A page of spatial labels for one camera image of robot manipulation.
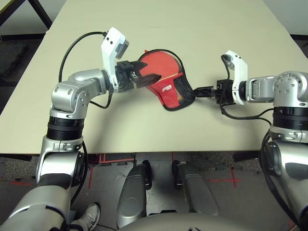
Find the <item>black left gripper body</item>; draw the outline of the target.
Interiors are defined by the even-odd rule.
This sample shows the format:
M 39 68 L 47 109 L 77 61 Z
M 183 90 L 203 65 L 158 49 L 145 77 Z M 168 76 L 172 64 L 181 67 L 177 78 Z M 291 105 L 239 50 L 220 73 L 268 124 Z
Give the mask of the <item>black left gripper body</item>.
M 130 73 L 133 65 L 129 61 L 117 62 L 115 66 L 115 75 L 117 79 L 117 91 L 125 92 L 134 89 L 134 84 L 130 79 Z

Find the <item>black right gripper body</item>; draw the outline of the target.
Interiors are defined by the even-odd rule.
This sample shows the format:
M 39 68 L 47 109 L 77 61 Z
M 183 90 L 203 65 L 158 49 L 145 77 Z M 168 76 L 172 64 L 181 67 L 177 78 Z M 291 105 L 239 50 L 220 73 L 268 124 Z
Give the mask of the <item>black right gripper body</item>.
M 232 96 L 232 85 L 233 85 L 233 80 L 223 79 L 217 81 L 216 89 L 214 90 L 217 104 L 221 105 L 235 104 Z

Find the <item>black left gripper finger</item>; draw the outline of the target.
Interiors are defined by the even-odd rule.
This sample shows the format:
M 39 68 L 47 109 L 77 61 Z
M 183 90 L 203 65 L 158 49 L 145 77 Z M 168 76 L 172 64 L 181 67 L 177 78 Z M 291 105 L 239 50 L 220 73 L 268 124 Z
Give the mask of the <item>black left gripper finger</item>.
M 131 62 L 131 65 L 133 65 L 132 68 L 133 72 L 139 72 L 140 70 L 142 70 L 147 66 L 147 63 L 144 63 L 142 61 L 133 61 Z
M 144 77 L 131 75 L 131 80 L 135 83 L 136 88 L 143 88 L 150 86 L 160 80 L 161 76 L 157 74 L 149 74 Z

